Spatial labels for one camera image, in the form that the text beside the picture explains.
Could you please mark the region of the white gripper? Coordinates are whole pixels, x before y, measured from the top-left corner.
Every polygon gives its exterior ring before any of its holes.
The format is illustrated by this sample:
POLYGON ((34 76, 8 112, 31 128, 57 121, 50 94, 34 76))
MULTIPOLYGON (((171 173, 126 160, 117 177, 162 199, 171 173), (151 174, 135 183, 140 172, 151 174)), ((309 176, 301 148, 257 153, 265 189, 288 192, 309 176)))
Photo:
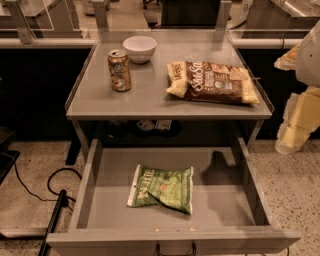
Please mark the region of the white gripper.
POLYGON ((320 88, 317 88, 320 87, 320 21, 300 45, 278 58, 274 67, 284 71, 296 69, 297 80, 313 86, 301 94, 292 93, 286 103, 275 150, 288 155, 299 151, 320 127, 320 88))

